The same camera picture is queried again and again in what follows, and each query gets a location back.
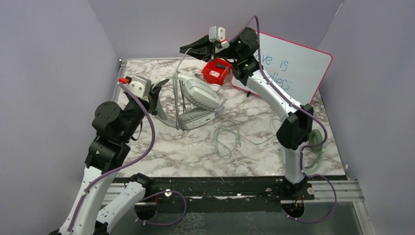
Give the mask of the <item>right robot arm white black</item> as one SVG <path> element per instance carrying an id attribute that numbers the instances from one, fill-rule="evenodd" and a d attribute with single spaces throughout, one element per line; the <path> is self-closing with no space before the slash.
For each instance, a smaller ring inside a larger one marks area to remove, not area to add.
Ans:
<path id="1" fill-rule="evenodd" d="M 259 49 L 258 33 L 243 29 L 234 39 L 227 40 L 224 28 L 212 26 L 209 34 L 180 47 L 180 53 L 198 60 L 232 59 L 231 72 L 244 86 L 258 94 L 281 121 L 276 137 L 284 148 L 285 173 L 283 195 L 295 199 L 306 185 L 301 159 L 301 148 L 308 142 L 312 130 L 313 108 L 290 97 L 265 72 L 254 55 Z"/>

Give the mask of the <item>grey headphones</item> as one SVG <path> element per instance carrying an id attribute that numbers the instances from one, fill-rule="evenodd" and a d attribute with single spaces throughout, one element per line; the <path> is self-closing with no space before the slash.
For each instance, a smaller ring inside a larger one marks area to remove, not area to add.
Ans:
<path id="1" fill-rule="evenodd" d="M 208 83 L 192 75 L 185 73 L 178 73 L 176 76 L 170 75 L 158 80 L 152 87 L 161 86 L 162 88 L 169 80 L 183 83 L 180 87 L 183 97 L 187 99 L 194 108 L 185 111 L 182 114 L 179 114 L 179 111 L 176 111 L 175 119 L 168 118 L 162 109 L 162 112 L 155 118 L 164 125 L 178 130 L 190 131 L 208 124 L 223 113 L 223 111 L 218 113 L 215 112 L 215 109 L 220 105 L 218 95 L 209 87 Z"/>

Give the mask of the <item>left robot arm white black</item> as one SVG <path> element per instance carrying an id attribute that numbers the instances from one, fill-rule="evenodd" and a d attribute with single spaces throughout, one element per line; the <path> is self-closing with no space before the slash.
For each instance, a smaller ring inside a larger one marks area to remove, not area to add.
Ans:
<path id="1" fill-rule="evenodd" d="M 96 137 L 89 146 L 80 190 L 63 225 L 52 231 L 53 235 L 109 235 L 119 220 L 134 207 L 138 200 L 148 201 L 153 197 L 153 179 L 143 174 L 128 185 L 107 206 L 102 207 L 105 195 L 116 178 L 130 147 L 133 134 L 147 118 L 152 137 L 145 157 L 155 143 L 155 128 L 150 115 L 159 102 L 160 88 L 152 88 L 148 100 L 139 98 L 131 88 L 122 86 L 129 102 L 122 109 L 116 102 L 106 101 L 96 111 L 92 126 Z"/>

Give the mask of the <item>white headphones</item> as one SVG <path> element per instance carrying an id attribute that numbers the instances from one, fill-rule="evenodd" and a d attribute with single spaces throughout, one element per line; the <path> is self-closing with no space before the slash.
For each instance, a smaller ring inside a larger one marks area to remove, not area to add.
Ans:
<path id="1" fill-rule="evenodd" d="M 218 84 L 209 84 L 209 87 L 213 89 L 213 91 L 218 95 L 220 105 L 215 109 L 215 112 L 222 112 L 225 107 L 225 103 L 228 100 L 229 94 L 225 91 L 225 89 L 218 85 Z"/>

